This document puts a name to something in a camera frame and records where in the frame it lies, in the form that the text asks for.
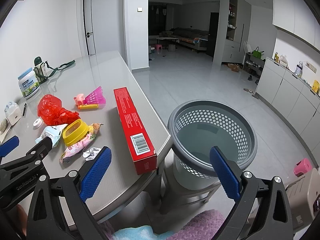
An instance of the laundry basket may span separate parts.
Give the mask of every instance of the laundry basket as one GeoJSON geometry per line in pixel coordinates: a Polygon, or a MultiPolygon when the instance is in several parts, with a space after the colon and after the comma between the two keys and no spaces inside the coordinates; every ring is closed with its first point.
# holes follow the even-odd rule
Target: laundry basket
{"type": "Polygon", "coordinates": [[[239,112],[219,102],[183,103],[170,115],[168,129],[175,153],[173,174],[181,186],[190,190],[203,189],[218,180],[209,159],[213,146],[242,170],[257,153],[252,126],[239,112]]]}

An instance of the yellow box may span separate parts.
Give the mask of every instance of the yellow box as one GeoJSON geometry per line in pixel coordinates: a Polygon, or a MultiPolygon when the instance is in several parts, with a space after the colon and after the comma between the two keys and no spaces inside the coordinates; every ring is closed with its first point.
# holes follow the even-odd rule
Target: yellow box
{"type": "Polygon", "coordinates": [[[315,93],[318,93],[318,90],[319,90],[319,82],[318,82],[317,80],[315,80],[315,81],[313,82],[312,90],[313,90],[315,93]]]}

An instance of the red box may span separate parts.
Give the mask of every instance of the red box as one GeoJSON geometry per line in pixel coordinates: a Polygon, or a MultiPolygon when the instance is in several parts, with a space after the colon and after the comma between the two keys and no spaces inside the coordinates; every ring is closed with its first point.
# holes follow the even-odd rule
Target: red box
{"type": "Polygon", "coordinates": [[[114,89],[125,138],[137,174],[157,168],[157,154],[126,87],[114,89]]]}

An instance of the plastic bag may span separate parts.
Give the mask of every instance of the plastic bag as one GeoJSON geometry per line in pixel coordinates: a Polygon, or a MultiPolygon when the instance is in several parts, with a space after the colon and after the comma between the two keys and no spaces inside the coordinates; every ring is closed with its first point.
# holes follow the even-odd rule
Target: plastic bag
{"type": "Polygon", "coordinates": [[[286,57],[287,57],[286,55],[281,55],[281,56],[279,57],[279,62],[282,61],[282,62],[288,64],[288,61],[287,61],[287,58],[286,58],[286,57]]]}
{"type": "Polygon", "coordinates": [[[38,116],[46,125],[54,126],[60,124],[71,124],[80,119],[78,112],[71,112],[62,107],[59,98],[53,95],[45,95],[38,104],[38,116]]]}

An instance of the dark door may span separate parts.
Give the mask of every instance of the dark door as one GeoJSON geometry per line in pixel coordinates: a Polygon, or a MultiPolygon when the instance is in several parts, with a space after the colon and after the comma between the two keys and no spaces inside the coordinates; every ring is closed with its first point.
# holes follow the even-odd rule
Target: dark door
{"type": "Polygon", "coordinates": [[[208,35],[208,42],[207,42],[207,51],[206,51],[206,54],[208,54],[211,57],[214,56],[214,50],[216,49],[218,23],[219,23],[219,13],[211,13],[209,35],[208,35]]]}

